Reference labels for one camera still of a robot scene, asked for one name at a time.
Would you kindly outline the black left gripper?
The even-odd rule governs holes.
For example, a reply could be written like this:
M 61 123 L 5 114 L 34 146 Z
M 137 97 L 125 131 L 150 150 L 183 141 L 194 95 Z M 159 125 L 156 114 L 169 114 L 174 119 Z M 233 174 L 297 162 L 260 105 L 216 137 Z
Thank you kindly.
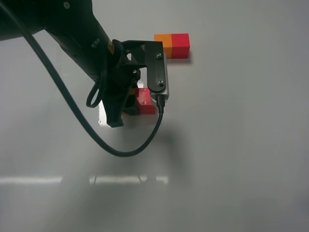
M 140 70 L 145 68 L 145 41 L 113 40 L 100 43 L 102 56 L 99 95 L 112 128 L 122 127 L 122 113 L 128 108 L 129 92 L 138 87 Z M 136 103 L 136 114 L 140 115 Z

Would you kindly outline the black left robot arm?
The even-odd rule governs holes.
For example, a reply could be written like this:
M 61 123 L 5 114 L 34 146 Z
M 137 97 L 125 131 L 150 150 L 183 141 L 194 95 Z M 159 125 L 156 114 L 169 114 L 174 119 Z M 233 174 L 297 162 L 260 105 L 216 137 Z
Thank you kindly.
M 122 115 L 137 116 L 137 82 L 141 65 L 128 59 L 143 41 L 110 39 L 93 13 L 90 0 L 3 0 L 0 3 L 0 38 L 25 38 L 50 73 L 54 83 L 81 124 L 85 117 L 34 34 L 44 30 L 89 76 L 94 85 L 86 106 L 103 104 L 110 127 L 123 125 Z

